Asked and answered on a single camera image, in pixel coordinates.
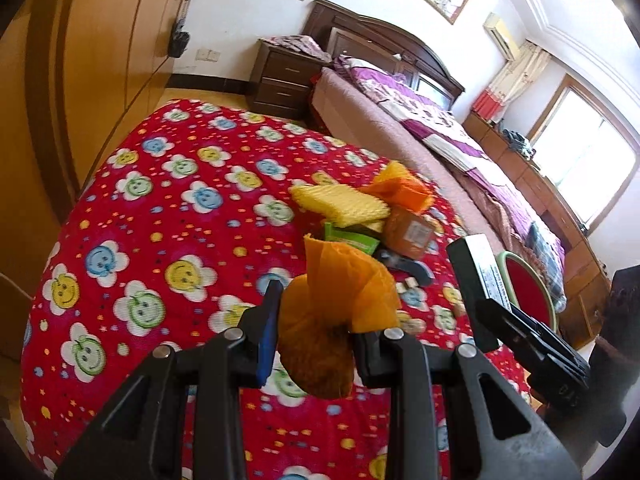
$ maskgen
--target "curtain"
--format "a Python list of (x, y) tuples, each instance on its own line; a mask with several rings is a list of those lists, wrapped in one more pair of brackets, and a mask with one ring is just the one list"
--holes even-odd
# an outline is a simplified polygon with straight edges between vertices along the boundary
[(508, 62), (473, 104), (485, 121), (498, 122), (507, 106), (538, 79), (551, 58), (550, 54), (530, 41), (520, 47), (520, 57)]

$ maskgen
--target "wooden cabinet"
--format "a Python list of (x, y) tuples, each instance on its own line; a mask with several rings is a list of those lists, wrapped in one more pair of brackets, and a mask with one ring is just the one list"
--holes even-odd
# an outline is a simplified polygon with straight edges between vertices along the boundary
[[(27, 0), (0, 38), (0, 272), (33, 295), (95, 168), (155, 107), (184, 0)], [(30, 300), (0, 282), (0, 353), (20, 358)]]
[(562, 336), (574, 348), (592, 340), (602, 327), (601, 313), (610, 291), (610, 283), (580, 230), (578, 220), (549, 179), (519, 154), (508, 149), (507, 142), (474, 113), (463, 124), (466, 132), (531, 204), (551, 231), (558, 236), (565, 252), (564, 293), (567, 307), (559, 316)]
[(263, 41), (246, 97), (249, 110), (276, 117), (301, 119), (308, 109), (311, 78), (325, 65), (315, 57), (304, 56)]
[[(64, 31), (63, 99), (66, 134), (81, 187), (126, 108), (127, 58), (138, 1), (71, 1)], [(156, 23), (148, 34), (155, 40), (157, 33)]]
[[(60, 221), (116, 145), (120, 122), (132, 116), (130, 110), (148, 108), (143, 89), (167, 60), (170, 31), (183, 3), (34, 0), (28, 108), (32, 134), (38, 136), (36, 155), (42, 151), (38, 160)], [(144, 104), (134, 106), (139, 98)], [(58, 153), (54, 163), (47, 159), (51, 152)]]
[[(33, 153), (24, 91), (24, 59), (31, 3), (28, 0), (0, 38), (0, 271), (28, 294), (38, 286), (58, 223)], [(0, 280), (0, 354), (20, 359), (31, 301)]]

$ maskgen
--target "green snack package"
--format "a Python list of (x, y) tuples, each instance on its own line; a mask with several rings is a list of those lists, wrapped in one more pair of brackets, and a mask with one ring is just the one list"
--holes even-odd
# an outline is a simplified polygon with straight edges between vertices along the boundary
[(376, 250), (380, 240), (376, 240), (367, 235), (352, 233), (345, 229), (335, 227), (331, 222), (324, 223), (324, 241), (326, 242), (344, 242), (352, 247), (371, 256)]

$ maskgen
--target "wooden nightstand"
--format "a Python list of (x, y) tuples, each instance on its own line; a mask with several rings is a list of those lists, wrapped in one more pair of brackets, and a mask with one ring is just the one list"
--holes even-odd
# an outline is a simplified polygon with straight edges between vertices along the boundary
[(327, 65), (315, 57), (261, 41), (246, 96), (249, 110), (301, 119), (308, 109), (311, 78)]

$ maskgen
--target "pink bedspread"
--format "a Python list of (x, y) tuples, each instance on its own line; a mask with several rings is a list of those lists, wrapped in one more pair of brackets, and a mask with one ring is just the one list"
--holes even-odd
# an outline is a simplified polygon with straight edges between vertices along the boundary
[(398, 121), (415, 139), (465, 173), (500, 203), (510, 225), (542, 263), (556, 312), (566, 306), (562, 272), (564, 250), (501, 168), (445, 110), (367, 61), (340, 59), (354, 86)]
[(441, 194), (463, 219), (467, 232), (484, 233), (494, 254), (505, 250), (505, 244), (449, 170), (404, 127), (333, 70), (322, 69), (312, 104), (334, 137), (399, 160), (436, 181)]

